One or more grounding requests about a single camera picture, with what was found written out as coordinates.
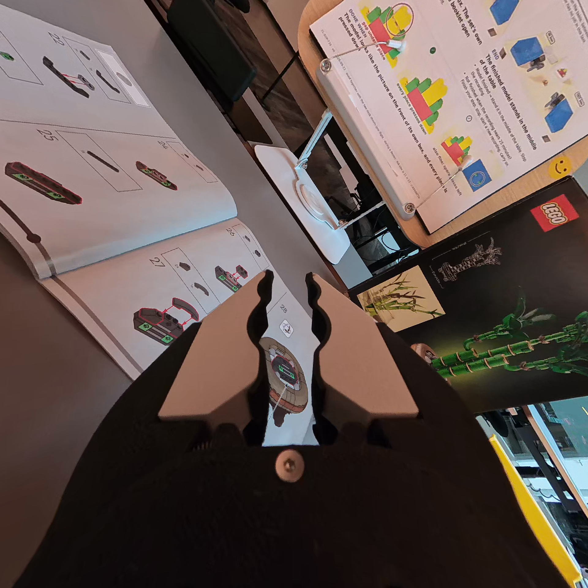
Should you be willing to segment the yellow plastic bin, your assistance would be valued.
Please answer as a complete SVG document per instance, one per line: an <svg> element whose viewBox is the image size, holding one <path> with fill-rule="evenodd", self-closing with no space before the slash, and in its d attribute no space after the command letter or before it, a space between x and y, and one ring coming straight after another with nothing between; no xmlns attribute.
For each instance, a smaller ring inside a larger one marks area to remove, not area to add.
<svg viewBox="0 0 588 588"><path fill-rule="evenodd" d="M564 539L561 531L556 530L556 524L551 516L547 516L536 499L527 488L518 471L504 451L498 438L489 437L489 444L494 449L511 489L516 497L527 524L531 528L541 547L554 563L569 587L583 587L581 568L573 557L571 546Z"/></svg>

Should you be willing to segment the black rectangular case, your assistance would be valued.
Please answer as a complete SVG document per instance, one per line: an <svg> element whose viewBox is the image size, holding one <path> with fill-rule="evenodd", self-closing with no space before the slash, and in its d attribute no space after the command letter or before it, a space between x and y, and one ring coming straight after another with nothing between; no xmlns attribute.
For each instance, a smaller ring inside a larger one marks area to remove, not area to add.
<svg viewBox="0 0 588 588"><path fill-rule="evenodd" d="M172 1L166 17L217 98L231 105L238 102L257 70L218 16L214 2Z"/></svg>

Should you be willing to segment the black toy set box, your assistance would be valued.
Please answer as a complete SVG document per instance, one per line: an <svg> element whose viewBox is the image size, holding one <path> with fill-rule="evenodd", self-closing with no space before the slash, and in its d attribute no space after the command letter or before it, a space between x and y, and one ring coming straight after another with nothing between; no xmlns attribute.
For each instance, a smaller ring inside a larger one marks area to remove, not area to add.
<svg viewBox="0 0 588 588"><path fill-rule="evenodd" d="M587 396L587 182L558 180L350 296L477 413Z"/></svg>

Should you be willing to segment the open instruction booklet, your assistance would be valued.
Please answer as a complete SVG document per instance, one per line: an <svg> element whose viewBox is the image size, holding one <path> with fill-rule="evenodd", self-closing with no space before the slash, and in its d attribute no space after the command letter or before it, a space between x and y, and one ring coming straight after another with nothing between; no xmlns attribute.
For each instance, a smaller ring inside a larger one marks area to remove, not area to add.
<svg viewBox="0 0 588 588"><path fill-rule="evenodd" d="M317 445L311 318L237 214L112 47L1 6L1 232L132 380L271 270L264 445Z"/></svg>

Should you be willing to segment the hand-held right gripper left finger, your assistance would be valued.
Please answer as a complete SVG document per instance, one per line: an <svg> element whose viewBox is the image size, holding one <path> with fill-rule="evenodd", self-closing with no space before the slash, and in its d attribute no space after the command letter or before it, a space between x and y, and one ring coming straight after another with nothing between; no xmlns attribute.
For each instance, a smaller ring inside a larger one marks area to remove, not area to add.
<svg viewBox="0 0 588 588"><path fill-rule="evenodd" d="M261 338L269 322L274 273L254 276L199 324L159 419L199 421L210 432L233 425L248 445L262 445L269 377Z"/></svg>

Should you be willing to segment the grey desk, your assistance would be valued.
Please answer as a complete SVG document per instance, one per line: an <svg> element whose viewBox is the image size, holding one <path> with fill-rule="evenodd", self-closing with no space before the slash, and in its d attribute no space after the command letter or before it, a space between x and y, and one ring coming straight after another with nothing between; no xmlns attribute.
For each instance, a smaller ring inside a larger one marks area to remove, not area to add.
<svg viewBox="0 0 588 588"><path fill-rule="evenodd" d="M339 289L370 276L350 249L324 261L276 189L164 31L147 1L3 1L51 25L112 46L181 142L236 201L307 313L304 275ZM129 386L84 327L1 236L1 587L11 587L54 517L102 418Z"/></svg>

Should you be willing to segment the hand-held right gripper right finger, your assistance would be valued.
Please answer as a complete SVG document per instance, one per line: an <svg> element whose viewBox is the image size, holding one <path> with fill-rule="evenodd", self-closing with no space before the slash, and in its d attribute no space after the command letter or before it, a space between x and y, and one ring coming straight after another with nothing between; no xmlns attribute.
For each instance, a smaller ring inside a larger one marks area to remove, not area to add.
<svg viewBox="0 0 588 588"><path fill-rule="evenodd" d="M312 309L313 434L333 445L348 426L414 420L419 409L378 324L318 274L305 277Z"/></svg>

